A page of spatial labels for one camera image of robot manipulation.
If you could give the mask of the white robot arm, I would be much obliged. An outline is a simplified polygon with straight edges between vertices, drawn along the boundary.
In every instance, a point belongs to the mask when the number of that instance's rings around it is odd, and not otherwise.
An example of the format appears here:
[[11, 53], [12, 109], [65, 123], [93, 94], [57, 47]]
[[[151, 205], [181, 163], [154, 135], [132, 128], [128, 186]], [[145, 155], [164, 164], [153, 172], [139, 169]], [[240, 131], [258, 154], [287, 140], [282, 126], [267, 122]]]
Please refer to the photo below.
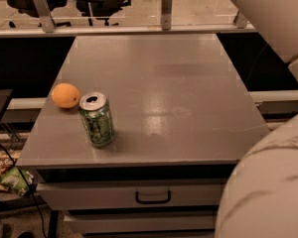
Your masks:
[[[298, 0], [230, 0], [298, 81]], [[223, 191], [215, 238], [298, 238], [298, 115], [252, 147]]]

